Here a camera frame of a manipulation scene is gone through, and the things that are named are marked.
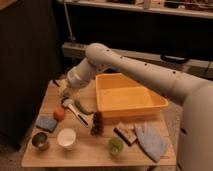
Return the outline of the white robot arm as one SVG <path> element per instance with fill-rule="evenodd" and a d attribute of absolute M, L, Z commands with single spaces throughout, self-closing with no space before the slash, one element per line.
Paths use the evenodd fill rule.
<path fill-rule="evenodd" d="M 61 95 L 86 87 L 109 68 L 125 74 L 182 107 L 177 152 L 178 171 L 213 171 L 213 81 L 124 57 L 92 43 L 85 58 L 62 81 Z"/>

